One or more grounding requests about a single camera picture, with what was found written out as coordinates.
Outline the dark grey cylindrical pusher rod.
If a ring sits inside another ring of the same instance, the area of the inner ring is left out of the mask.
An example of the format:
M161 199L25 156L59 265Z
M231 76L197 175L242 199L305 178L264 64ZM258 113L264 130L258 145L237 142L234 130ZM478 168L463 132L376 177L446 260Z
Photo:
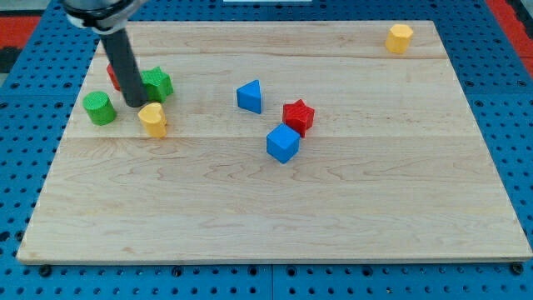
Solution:
M139 108L147 102L132 46L125 28L100 36L108 61L115 73L126 105Z

